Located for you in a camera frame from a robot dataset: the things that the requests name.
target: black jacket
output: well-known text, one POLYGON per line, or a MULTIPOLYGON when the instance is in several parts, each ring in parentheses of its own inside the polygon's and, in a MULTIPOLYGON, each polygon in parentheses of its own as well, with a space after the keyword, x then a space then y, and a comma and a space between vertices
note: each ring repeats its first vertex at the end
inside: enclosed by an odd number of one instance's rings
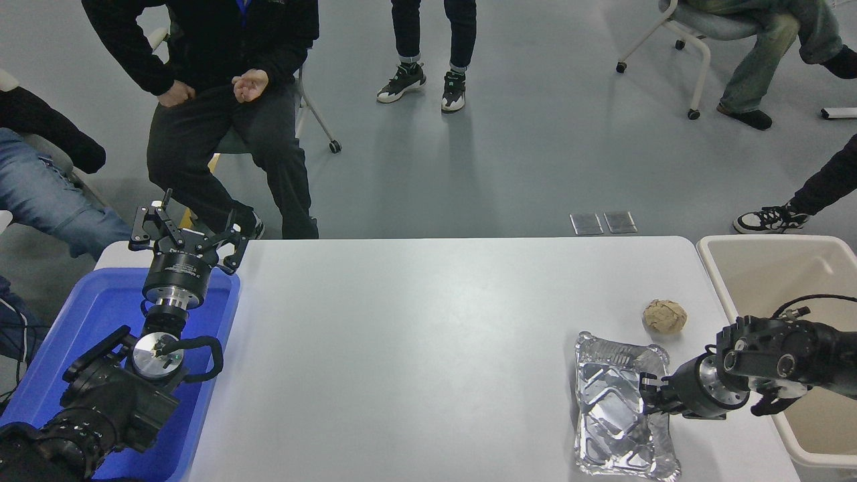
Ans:
POLYGON ((262 69, 271 85, 294 80, 319 36, 318 0, 82 0, 107 50, 144 90, 161 95, 174 80, 197 92, 262 69), (170 61, 152 54, 136 18, 147 7, 170 12, 170 61))

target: gray floor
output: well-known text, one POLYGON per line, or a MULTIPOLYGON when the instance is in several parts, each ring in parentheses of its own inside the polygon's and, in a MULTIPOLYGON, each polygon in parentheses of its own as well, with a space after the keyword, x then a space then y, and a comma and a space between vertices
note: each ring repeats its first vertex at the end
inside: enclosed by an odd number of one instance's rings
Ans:
MULTIPOLYGON (((804 65, 797 45, 764 99, 770 130, 718 114, 717 99, 752 39, 710 42, 703 114, 689 121, 699 54, 673 49, 672 33, 656 32, 624 75, 614 71, 657 18, 655 4, 481 2, 467 106, 441 115, 449 49, 441 2, 423 5, 428 83, 392 105, 375 102, 397 62, 389 2, 322 2, 307 89, 343 151, 331 154, 308 120, 302 145, 321 236, 573 236, 570 213, 629 210, 640 236, 695 242, 730 233, 738 214, 787 201, 857 132, 857 120, 818 115, 822 107, 857 105, 857 84, 804 65)), ((2 10, 0 67, 105 146, 108 165, 90 182, 131 221, 135 206, 161 197, 145 167, 155 99, 118 67, 78 2, 4 2, 2 10)), ((857 8, 836 12, 845 42, 857 45, 857 8)), ((165 12, 150 9, 140 23, 147 32, 163 26, 165 12)), ((276 238, 279 215, 250 159, 222 160, 219 176, 268 221, 266 238, 276 238)), ((857 196, 843 199, 806 233, 855 246, 855 207, 857 196)), ((93 265, 21 226, 0 237, 0 259, 15 290, 48 320, 93 265)))

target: black pants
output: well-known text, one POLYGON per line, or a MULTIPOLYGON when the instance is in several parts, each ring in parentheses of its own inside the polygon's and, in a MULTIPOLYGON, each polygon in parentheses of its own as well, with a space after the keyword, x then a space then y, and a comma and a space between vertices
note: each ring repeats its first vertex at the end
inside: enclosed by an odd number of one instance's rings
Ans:
POLYGON ((857 189, 857 135, 794 193, 792 206, 816 214, 857 189))
MULTIPOLYGON (((392 1, 396 51, 401 57, 416 57, 420 53, 420 0, 392 1)), ((443 7, 452 27, 449 63, 467 67, 476 44, 476 0, 443 0, 443 7)))
POLYGON ((226 228, 233 208, 242 229, 252 229, 251 208, 233 200, 207 167, 220 139, 235 128, 267 175, 283 215, 283 239, 318 238, 309 217, 303 149, 295 138, 298 99, 297 87, 288 84, 269 87, 259 99, 241 104, 232 86, 223 86, 175 107, 158 105, 149 131, 149 179, 163 190, 172 188, 173 197, 215 232, 226 228))

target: hand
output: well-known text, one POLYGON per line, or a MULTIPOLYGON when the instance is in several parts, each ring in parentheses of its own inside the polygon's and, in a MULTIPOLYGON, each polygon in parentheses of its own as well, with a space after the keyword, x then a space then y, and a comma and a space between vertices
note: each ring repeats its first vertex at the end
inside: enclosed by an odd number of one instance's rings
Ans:
POLYGON ((268 84, 265 70, 250 69, 240 77, 232 77, 232 91, 238 102, 252 102, 259 99, 268 84))
POLYGON ((158 102, 164 107, 175 107, 195 97, 196 91, 193 87, 182 81, 174 81, 170 90, 158 96, 158 102))

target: white bin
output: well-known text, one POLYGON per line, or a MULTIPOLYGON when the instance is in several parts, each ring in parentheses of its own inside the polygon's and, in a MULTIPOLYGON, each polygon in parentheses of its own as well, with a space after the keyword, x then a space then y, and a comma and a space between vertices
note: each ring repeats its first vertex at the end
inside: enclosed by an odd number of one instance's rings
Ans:
MULTIPOLYGON (((857 296, 857 257, 827 236, 709 236, 697 244, 723 309, 737 316, 771 316, 781 304, 810 294, 857 296)), ((807 320, 857 331, 857 304, 813 299, 807 320)), ((857 468, 857 401, 814 389, 774 416, 786 449, 809 467, 857 468)))

